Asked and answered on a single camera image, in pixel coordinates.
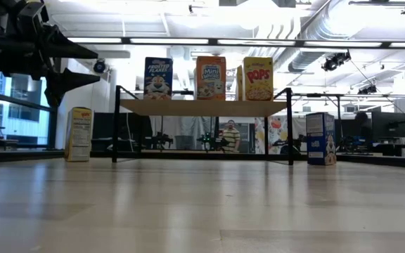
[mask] shelf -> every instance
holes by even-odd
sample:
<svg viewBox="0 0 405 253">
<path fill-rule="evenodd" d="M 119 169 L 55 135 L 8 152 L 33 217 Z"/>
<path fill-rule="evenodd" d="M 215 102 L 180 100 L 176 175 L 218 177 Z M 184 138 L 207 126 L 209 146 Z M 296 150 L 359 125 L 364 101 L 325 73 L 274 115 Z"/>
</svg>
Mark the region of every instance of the shelf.
<svg viewBox="0 0 405 253">
<path fill-rule="evenodd" d="M 272 101 L 122 99 L 120 105 L 143 116 L 268 117 L 286 109 Z"/>
</svg>

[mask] ductwork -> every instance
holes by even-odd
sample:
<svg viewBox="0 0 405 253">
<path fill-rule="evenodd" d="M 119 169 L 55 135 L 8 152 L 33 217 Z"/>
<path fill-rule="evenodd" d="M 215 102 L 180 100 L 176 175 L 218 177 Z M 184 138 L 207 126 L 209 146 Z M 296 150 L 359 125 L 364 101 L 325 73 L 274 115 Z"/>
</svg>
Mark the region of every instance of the ductwork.
<svg viewBox="0 0 405 253">
<path fill-rule="evenodd" d="M 349 5 L 349 0 L 332 0 L 314 18 L 311 24 L 300 33 L 303 40 L 349 39 L 359 32 L 365 24 L 366 17 L 356 18 L 356 7 Z M 274 63 L 275 70 L 303 72 L 325 52 L 304 52 L 298 48 L 287 48 Z"/>
</svg>

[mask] window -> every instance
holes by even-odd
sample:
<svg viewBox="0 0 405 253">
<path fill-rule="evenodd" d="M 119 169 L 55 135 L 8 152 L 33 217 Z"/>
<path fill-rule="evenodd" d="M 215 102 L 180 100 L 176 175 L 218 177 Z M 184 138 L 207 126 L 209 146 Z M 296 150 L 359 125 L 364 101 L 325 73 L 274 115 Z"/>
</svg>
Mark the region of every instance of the window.
<svg viewBox="0 0 405 253">
<path fill-rule="evenodd" d="M 19 144 L 48 144 L 49 113 L 0 100 L 0 137 Z"/>
<path fill-rule="evenodd" d="M 26 74 L 12 74 L 12 77 L 4 77 L 0 72 L 0 94 L 28 101 L 37 105 L 48 106 L 44 95 L 46 80 L 44 78 L 35 81 Z"/>
</svg>

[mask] ceiling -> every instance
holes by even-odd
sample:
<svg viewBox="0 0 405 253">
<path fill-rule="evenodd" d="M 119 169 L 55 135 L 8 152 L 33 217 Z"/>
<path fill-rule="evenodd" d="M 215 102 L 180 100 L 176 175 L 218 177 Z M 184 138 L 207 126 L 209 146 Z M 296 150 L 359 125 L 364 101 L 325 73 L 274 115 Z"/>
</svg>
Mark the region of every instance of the ceiling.
<svg viewBox="0 0 405 253">
<path fill-rule="evenodd" d="M 68 37 L 228 37 L 228 38 L 268 38 L 278 33 L 284 38 L 295 36 L 290 24 L 297 20 L 300 24 L 308 21 L 327 0 L 311 0 L 311 5 L 301 5 L 296 9 L 268 6 L 271 0 L 248 0 L 247 11 L 236 7 L 220 7 L 218 0 L 204 1 L 46 1 L 51 22 L 59 25 Z M 195 6 L 189 13 L 188 5 Z M 405 40 L 405 15 L 401 8 L 382 8 L 366 6 L 359 11 L 350 12 L 338 20 L 339 26 L 347 27 L 353 22 L 363 23 L 361 29 L 349 39 L 356 40 Z M 114 46 L 91 45 L 96 51 L 129 51 L 129 59 L 117 60 L 114 64 L 126 68 L 130 66 L 137 76 L 136 82 L 143 82 L 143 62 L 145 56 L 169 56 L 169 48 L 152 46 Z M 251 48 L 192 46 L 191 52 L 207 52 L 226 56 L 229 67 L 241 64 L 241 59 L 252 53 Z M 261 51 L 261 56 L 269 51 Z M 377 82 L 382 90 L 393 84 L 393 77 L 405 71 L 405 51 L 395 50 L 350 50 L 352 62 L 333 72 L 324 72 L 320 66 L 325 56 L 313 62 L 302 74 L 287 73 L 280 70 L 275 77 L 276 89 L 293 86 L 300 92 L 308 91 L 310 86 L 325 87 L 329 92 L 346 93 L 367 82 L 367 78 Z M 193 78 L 195 63 L 192 57 L 186 57 L 184 65 L 190 79 Z"/>
</svg>

